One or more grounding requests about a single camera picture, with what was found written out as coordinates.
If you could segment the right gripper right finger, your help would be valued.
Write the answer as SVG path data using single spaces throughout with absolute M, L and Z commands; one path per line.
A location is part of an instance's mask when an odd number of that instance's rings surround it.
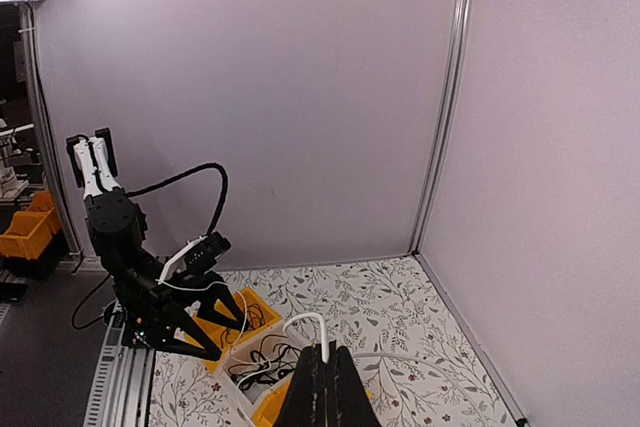
M 327 367 L 327 425 L 380 427 L 350 351 L 338 347 Z

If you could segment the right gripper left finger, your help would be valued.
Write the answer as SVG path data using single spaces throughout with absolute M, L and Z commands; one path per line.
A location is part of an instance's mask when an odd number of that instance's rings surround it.
M 319 345 L 305 347 L 298 359 L 275 427 L 326 426 L 326 364 Z

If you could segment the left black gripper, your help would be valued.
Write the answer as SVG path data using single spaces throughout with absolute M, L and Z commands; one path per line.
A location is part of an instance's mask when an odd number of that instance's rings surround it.
M 186 312 L 199 301 L 197 317 L 235 331 L 245 325 L 245 314 L 237 305 L 228 285 L 215 273 L 177 272 L 163 283 L 132 268 L 114 272 L 114 291 L 125 308 L 133 331 L 151 347 L 166 352 L 218 361 L 222 351 Z M 175 337 L 181 330 L 196 345 Z

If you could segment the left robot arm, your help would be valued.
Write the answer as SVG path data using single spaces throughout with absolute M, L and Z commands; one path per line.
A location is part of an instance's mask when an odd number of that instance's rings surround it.
M 86 226 L 102 267 L 124 311 L 125 341 L 156 351 L 217 361 L 221 348 L 201 321 L 242 332 L 248 322 L 228 285 L 215 272 L 219 258 L 231 248 L 216 231 L 229 187 L 224 167 L 209 162 L 164 181 L 129 192 L 118 175 L 112 135 L 102 128 L 88 137 L 66 141 L 76 184 L 83 189 Z M 166 261 L 148 252 L 143 242 L 148 225 L 135 197 L 164 188 L 204 170 L 221 178 L 220 194 L 206 232 Z

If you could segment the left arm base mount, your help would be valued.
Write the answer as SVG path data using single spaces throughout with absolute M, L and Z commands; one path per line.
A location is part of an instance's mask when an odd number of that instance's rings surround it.
M 116 299 L 103 311 L 103 320 L 122 330 L 122 344 L 129 347 L 164 346 L 160 311 L 152 303 L 137 297 Z

